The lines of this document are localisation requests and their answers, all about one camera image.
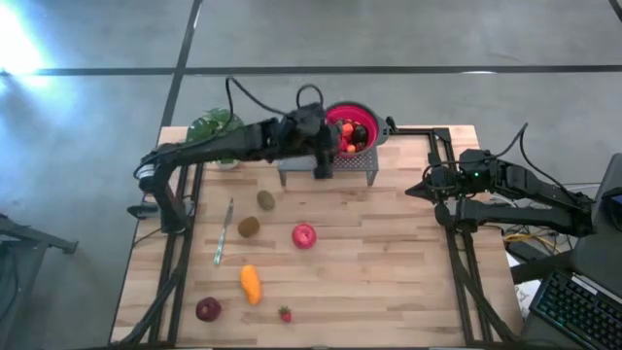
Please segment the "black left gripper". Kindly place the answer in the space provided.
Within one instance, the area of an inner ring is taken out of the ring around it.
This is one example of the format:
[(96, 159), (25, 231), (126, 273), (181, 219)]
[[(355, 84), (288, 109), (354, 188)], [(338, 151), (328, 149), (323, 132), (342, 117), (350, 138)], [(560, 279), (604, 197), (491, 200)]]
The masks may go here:
[(282, 120), (281, 152), (283, 158), (313, 156), (316, 179), (329, 179), (336, 154), (346, 152), (341, 140), (343, 123), (329, 124), (322, 104), (307, 104), (288, 113)]

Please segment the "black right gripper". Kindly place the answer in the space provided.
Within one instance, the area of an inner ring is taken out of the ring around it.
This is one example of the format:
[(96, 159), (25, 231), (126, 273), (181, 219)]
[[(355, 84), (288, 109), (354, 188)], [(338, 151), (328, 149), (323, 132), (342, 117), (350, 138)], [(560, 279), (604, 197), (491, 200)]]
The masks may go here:
[(460, 226), (471, 198), (488, 189), (493, 161), (494, 156), (488, 150), (466, 150), (458, 160), (432, 166), (427, 183), (420, 182), (405, 194), (434, 203), (435, 218), (442, 226)]

